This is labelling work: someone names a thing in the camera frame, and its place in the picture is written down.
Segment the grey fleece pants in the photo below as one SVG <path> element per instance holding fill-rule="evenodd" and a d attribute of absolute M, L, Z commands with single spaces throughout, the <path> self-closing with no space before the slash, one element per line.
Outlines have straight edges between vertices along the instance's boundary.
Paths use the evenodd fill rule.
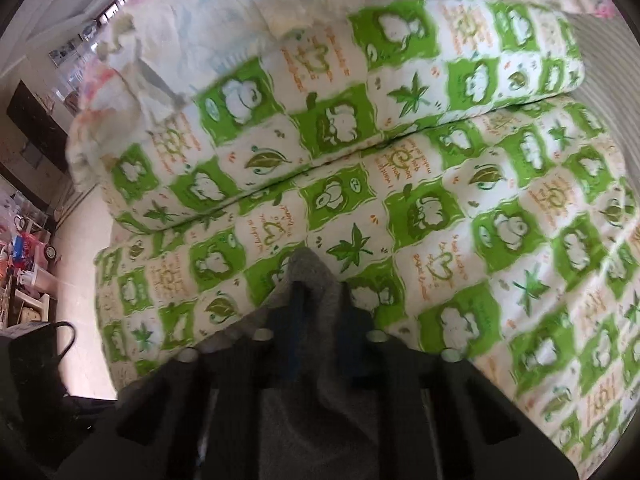
<path fill-rule="evenodd" d="M 283 282 L 256 312 L 189 348 L 212 353 L 252 336 L 265 326 L 270 310 L 288 303 L 296 282 L 305 287 L 300 370 L 289 385 L 262 395 L 256 479 L 374 479 L 374 403 L 367 394 L 349 391 L 340 376 L 341 298 L 346 285 L 312 252 L 294 252 Z"/>

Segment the white striped pillow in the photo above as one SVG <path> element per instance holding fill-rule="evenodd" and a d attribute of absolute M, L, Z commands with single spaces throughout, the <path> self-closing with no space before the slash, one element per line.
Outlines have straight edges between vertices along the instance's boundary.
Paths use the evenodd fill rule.
<path fill-rule="evenodd" d="M 639 185 L 639 43 L 620 16 L 570 14 L 585 63 L 586 79 L 573 92 L 606 123 Z"/>

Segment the green frog patterned bedsheet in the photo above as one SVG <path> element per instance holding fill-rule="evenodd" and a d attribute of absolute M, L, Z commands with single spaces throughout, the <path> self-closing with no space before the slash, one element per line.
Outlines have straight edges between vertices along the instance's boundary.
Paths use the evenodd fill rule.
<path fill-rule="evenodd" d="M 258 307 L 308 248 L 378 328 L 471 359 L 590 477 L 639 402 L 639 201 L 560 12 L 397 0 L 293 32 L 175 105 L 111 24 L 67 156 L 113 384 Z"/>

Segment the cluttered toy shelf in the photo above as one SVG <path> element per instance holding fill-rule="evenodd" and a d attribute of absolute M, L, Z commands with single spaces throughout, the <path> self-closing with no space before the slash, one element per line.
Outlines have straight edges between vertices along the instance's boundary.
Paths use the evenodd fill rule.
<path fill-rule="evenodd" d="M 1 191 L 1 328 L 48 322 L 58 282 L 49 272 L 58 252 L 48 216 L 20 192 Z"/>

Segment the black bag on floor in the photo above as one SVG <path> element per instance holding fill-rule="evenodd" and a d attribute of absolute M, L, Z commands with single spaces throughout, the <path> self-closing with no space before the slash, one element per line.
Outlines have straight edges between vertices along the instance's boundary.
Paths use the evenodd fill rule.
<path fill-rule="evenodd" d="M 73 396 L 60 364 L 77 330 L 69 322 L 30 322 L 1 332 L 1 477 L 53 479 L 93 433 L 110 399 Z"/>

